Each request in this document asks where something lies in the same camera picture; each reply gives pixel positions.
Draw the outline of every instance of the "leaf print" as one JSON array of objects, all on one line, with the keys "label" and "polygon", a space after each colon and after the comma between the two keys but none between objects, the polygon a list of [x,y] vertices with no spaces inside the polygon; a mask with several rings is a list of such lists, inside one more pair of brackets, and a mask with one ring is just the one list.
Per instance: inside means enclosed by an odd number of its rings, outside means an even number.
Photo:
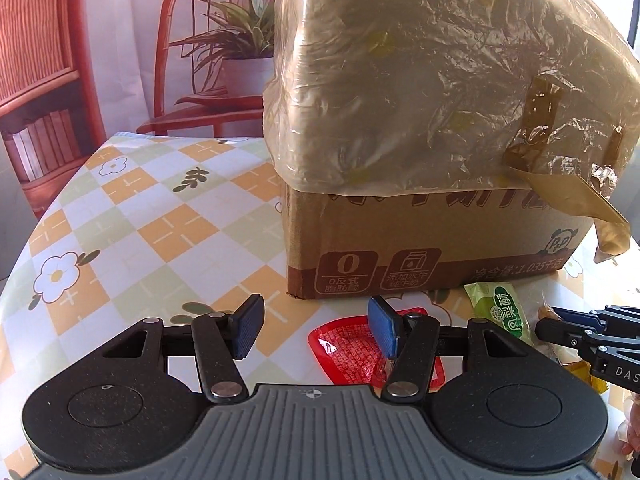
[{"label": "leaf print", "polygon": [[199,301],[188,301],[187,303],[183,304],[182,309],[185,312],[195,314],[196,316],[202,316],[202,314],[213,312],[213,309],[209,305],[200,303]]},{"label": "leaf print", "polygon": [[431,300],[431,303],[440,305],[447,301],[447,298],[449,297],[449,289],[438,288],[437,290],[428,290],[427,296]]},{"label": "leaf print", "polygon": [[41,298],[42,298],[42,294],[34,294],[33,299],[29,304],[29,310],[33,310],[34,308],[36,308],[38,306],[38,303],[40,303]]},{"label": "leaf print", "polygon": [[198,187],[199,182],[206,182],[209,171],[201,170],[199,166],[196,166],[195,170],[189,170],[184,176],[184,180],[182,181],[181,186],[174,187],[174,192],[182,191],[187,187],[191,187],[191,189],[195,189]]},{"label": "leaf print", "polygon": [[78,262],[76,263],[76,265],[78,267],[86,265],[89,262],[94,261],[98,257],[99,254],[100,254],[100,249],[96,249],[95,251],[91,251],[87,255],[82,253],[80,256],[78,256]]},{"label": "leaf print", "polygon": [[177,316],[173,316],[169,321],[171,321],[174,325],[190,325],[191,321],[193,321],[193,317],[185,316],[184,314],[178,314]]}]

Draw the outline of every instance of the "book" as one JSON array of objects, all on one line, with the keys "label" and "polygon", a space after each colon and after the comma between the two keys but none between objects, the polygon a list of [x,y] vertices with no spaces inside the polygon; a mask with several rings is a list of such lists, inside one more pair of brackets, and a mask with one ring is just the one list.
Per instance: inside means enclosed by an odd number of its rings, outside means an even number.
[{"label": "book", "polygon": [[53,147],[53,154],[56,156],[56,162],[58,167],[65,165],[65,158],[62,156],[62,150],[60,149],[60,144],[58,142],[58,138],[56,137],[56,131],[53,129],[53,122],[51,121],[50,115],[45,115],[42,120],[44,121],[44,127],[47,131],[47,137],[49,137],[49,142]]},{"label": "book", "polygon": [[[29,159],[27,158],[27,154],[24,151],[24,145],[22,143],[22,139],[20,138],[20,133],[10,136],[3,136],[3,140],[4,146],[6,147],[7,155],[9,155],[9,160],[14,167],[15,174],[18,177],[18,180],[20,182],[30,182],[31,180],[35,180],[35,175],[33,174],[33,170],[31,169],[31,165],[29,164]],[[20,144],[21,150],[18,149],[16,142]]]},{"label": "book", "polygon": [[38,139],[36,127],[34,126],[34,124],[27,124],[26,130],[27,131],[25,133],[25,136],[28,136],[29,139],[25,140],[26,137],[23,136],[23,142],[28,141],[28,145],[31,146],[35,152],[35,156],[38,161],[38,167],[41,168],[41,171],[43,173],[48,173],[49,170],[44,163],[44,152],[42,151],[42,147],[40,146],[40,140]]},{"label": "book", "polygon": [[40,160],[40,162],[44,162],[47,169],[49,171],[53,171],[58,167],[58,161],[56,160],[56,154],[53,152],[53,146],[51,145],[51,141],[49,140],[49,136],[47,135],[47,127],[44,124],[44,120],[42,118],[39,118],[37,121],[35,121],[34,126],[36,137],[40,141],[40,147],[42,148],[42,153],[44,156],[44,161]]},{"label": "book", "polygon": [[60,112],[52,112],[49,114],[49,116],[51,117],[53,131],[56,134],[56,139],[58,140],[58,145],[60,146],[60,150],[62,151],[62,157],[64,158],[65,164],[67,162],[73,161],[74,154],[71,151],[71,145],[69,143],[68,137],[66,136],[65,125],[62,122]]},{"label": "book", "polygon": [[66,138],[69,141],[69,146],[71,147],[71,153],[74,156],[74,160],[82,157],[80,147],[78,146],[78,140],[74,133],[74,127],[71,122],[71,114],[69,113],[69,110],[60,110],[60,118],[62,119],[63,126],[65,127]]},{"label": "book", "polygon": [[45,173],[49,173],[49,171],[46,171],[46,168],[43,168],[40,161],[38,160],[38,155],[34,148],[33,140],[31,139],[31,134],[29,132],[30,126],[31,124],[27,126],[27,128],[25,128],[23,131],[19,132],[17,135],[22,141],[22,148],[24,149],[25,159],[27,161],[27,163],[24,164],[24,169],[27,171],[27,174],[30,176],[30,178],[31,171],[31,173],[33,174],[33,180],[36,180],[37,178],[44,176]]}]

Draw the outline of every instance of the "clear plastic wrap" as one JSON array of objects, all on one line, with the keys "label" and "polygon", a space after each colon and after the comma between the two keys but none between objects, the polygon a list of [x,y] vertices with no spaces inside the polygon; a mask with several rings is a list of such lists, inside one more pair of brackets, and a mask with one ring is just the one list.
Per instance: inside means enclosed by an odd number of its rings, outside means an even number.
[{"label": "clear plastic wrap", "polygon": [[590,0],[276,0],[276,10],[264,136],[295,190],[534,187],[511,166],[581,176],[607,195],[638,140],[639,63]]}]

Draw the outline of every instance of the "wall mural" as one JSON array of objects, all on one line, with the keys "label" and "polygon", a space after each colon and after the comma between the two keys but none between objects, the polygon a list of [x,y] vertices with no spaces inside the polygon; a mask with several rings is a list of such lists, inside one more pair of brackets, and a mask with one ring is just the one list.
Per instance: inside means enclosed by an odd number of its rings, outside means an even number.
[{"label": "wall mural", "polygon": [[262,135],[274,0],[0,0],[0,134],[40,217],[117,131]]}]

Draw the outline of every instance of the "cardboard box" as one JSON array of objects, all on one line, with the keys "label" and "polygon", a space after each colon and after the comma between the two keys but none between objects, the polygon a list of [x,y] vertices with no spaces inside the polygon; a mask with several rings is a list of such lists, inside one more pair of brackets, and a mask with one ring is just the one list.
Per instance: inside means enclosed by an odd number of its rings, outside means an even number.
[{"label": "cardboard box", "polygon": [[285,185],[287,290],[304,299],[509,281],[561,269],[593,224],[532,190],[388,198]]}]

